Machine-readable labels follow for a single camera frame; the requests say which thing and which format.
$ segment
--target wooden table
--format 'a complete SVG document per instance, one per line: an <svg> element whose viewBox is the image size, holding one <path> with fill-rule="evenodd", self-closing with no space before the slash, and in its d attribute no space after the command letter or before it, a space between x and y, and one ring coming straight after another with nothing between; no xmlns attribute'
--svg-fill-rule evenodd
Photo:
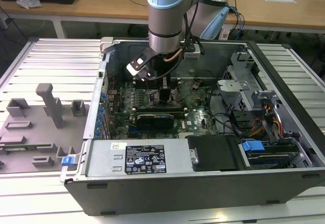
<svg viewBox="0 0 325 224"><path fill-rule="evenodd" d="M15 2L0 1L0 5L12 18L51 20L58 38L66 38L62 21L147 24L147 1L131 1L76 0L73 5L42 3L43 7L29 10ZM245 17L244 29L325 33L325 0L295 1L296 4L237 0L238 11ZM229 0L229 4L234 5L234 0ZM235 15L229 14L224 31L227 33L235 23Z"/></svg>
<svg viewBox="0 0 325 224"><path fill-rule="evenodd" d="M325 0L295 0L297 3L237 0L238 11L245 17L244 29L325 33ZM234 14L227 18L223 29L233 28Z"/></svg>

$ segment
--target power supply label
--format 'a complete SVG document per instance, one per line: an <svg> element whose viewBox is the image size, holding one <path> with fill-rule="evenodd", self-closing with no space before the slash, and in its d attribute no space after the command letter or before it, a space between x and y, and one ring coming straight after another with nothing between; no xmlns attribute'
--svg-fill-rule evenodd
<svg viewBox="0 0 325 224"><path fill-rule="evenodd" d="M141 145L126 147L126 174L151 174L166 172L166 159L163 145Z"/></svg>

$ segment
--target metal slotted table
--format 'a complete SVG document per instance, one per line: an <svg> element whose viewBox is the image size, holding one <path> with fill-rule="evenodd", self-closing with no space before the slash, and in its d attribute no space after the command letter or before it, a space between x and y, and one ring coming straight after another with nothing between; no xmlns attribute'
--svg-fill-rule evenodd
<svg viewBox="0 0 325 224"><path fill-rule="evenodd" d="M0 79L0 118L6 119L11 98L25 97L30 105L43 101L35 94L38 83L54 84L63 104L79 98L91 102L97 69L102 60L99 40L40 39L29 42ZM290 89L323 130L324 84L289 48L259 45ZM267 79L262 78L269 89ZM59 180L59 172L0 174L1 223L307 223L325 222L325 187L311 188L286 204L209 210L91 217L82 211Z"/></svg>
<svg viewBox="0 0 325 224"><path fill-rule="evenodd" d="M282 45L258 45L275 70L306 109L311 118L325 133L325 83L290 48ZM272 86L259 74L266 87Z"/></svg>

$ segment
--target blue latch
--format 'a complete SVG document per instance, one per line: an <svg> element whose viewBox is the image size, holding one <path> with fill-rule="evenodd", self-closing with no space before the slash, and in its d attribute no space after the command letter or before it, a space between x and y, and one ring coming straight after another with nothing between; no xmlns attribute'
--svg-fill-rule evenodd
<svg viewBox="0 0 325 224"><path fill-rule="evenodd" d="M62 158L61 166L63 166L63 167L73 166L74 162L75 162L74 156L65 156Z"/></svg>
<svg viewBox="0 0 325 224"><path fill-rule="evenodd" d="M245 151L265 151L262 141L259 140L247 140L242 146Z"/></svg>

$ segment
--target robotic arm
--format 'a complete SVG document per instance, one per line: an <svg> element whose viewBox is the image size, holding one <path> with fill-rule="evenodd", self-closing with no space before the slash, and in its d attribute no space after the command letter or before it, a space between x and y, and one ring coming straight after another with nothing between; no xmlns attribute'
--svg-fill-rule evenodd
<svg viewBox="0 0 325 224"><path fill-rule="evenodd" d="M187 12L192 33L203 39L214 39L228 14L226 0L147 0L149 3L149 47L128 65L132 76L142 81L164 78L182 60L180 48L183 17ZM157 71L151 78L150 69Z"/></svg>

